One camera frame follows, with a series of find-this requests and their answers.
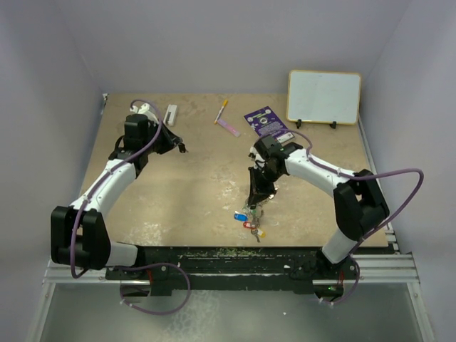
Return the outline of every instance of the whiteboard frame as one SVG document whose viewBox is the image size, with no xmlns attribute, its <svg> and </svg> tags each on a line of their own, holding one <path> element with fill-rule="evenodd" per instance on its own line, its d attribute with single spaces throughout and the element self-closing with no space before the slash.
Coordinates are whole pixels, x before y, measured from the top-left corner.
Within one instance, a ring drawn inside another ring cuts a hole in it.
<svg viewBox="0 0 456 342">
<path fill-rule="evenodd" d="M 358 107 L 356 109 L 356 119 L 355 122 L 353 123 L 344 123 L 344 122 L 337 122 L 338 125 L 355 125 L 358 120 L 359 120 L 359 104 L 361 100 L 361 85 L 363 82 L 363 77 L 361 76 L 360 73 L 347 73 L 347 72 L 342 72 L 342 71 L 316 71 L 316 70 L 298 70 L 294 69 L 289 72 L 289 77 L 288 77 L 288 96 L 287 96 L 287 102 L 286 102 L 286 119 L 290 122 L 298 122 L 299 119 L 290 119 L 289 117 L 289 104 L 290 104 L 290 87 L 291 87 L 291 73 L 293 72 L 302 72 L 302 73 L 327 73 L 327 74 L 345 74 L 345 75 L 357 75 L 359 76 L 359 92 L 358 92 Z M 301 122 L 303 123 L 333 123 L 333 121 L 319 121 L 319 120 L 303 120 L 301 119 Z"/>
</svg>

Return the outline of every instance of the gray wall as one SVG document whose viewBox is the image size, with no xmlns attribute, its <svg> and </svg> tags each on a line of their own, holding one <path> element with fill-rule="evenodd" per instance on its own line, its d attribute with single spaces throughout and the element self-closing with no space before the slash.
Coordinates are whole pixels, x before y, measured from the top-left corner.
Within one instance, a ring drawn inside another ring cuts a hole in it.
<svg viewBox="0 0 456 342">
<path fill-rule="evenodd" d="M 56 5 L 0 1 L 0 341 L 25 339 L 50 213 L 81 185 L 100 105 Z"/>
<path fill-rule="evenodd" d="M 367 75 L 410 0 L 56 0 L 105 92 L 287 92 Z"/>
<path fill-rule="evenodd" d="M 366 83 L 362 118 L 378 171 L 423 168 L 418 196 L 393 223 L 413 251 L 439 341 L 455 340 L 456 2 L 413 0 Z M 392 208 L 416 178 L 384 180 Z"/>
</svg>

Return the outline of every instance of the blue key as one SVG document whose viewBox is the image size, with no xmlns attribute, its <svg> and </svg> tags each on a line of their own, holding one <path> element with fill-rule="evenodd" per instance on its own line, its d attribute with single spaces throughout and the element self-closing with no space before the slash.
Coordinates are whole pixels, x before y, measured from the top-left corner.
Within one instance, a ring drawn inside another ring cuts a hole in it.
<svg viewBox="0 0 456 342">
<path fill-rule="evenodd" d="M 238 212 L 234 213 L 234 219 L 237 219 L 238 221 L 242 221 L 242 222 L 246 222 L 248 220 L 246 215 L 240 214 Z"/>
</svg>

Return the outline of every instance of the purple card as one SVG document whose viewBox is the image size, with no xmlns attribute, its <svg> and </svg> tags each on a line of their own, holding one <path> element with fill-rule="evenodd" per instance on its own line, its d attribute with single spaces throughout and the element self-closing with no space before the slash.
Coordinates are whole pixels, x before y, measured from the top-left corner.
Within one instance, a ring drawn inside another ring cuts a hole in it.
<svg viewBox="0 0 456 342">
<path fill-rule="evenodd" d="M 259 136 L 266 135 L 276 130 L 287 129 L 282 120 L 279 119 L 270 107 L 258 109 L 253 113 L 244 115 L 244 118 Z M 294 138 L 294 135 L 291 132 L 276 132 L 271 135 L 281 144 Z"/>
</svg>

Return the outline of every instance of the gray floor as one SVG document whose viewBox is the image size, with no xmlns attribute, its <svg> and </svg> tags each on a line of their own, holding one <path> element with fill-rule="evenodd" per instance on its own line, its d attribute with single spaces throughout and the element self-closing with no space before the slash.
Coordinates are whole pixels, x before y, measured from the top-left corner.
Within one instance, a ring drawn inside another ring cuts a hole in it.
<svg viewBox="0 0 456 342">
<path fill-rule="evenodd" d="M 178 305 L 143 299 L 145 308 Z M 180 312 L 164 317 L 120 305 L 118 285 L 56 287 L 42 341 L 421 341 L 407 287 L 361 284 L 333 308 L 289 292 L 193 291 Z"/>
</svg>

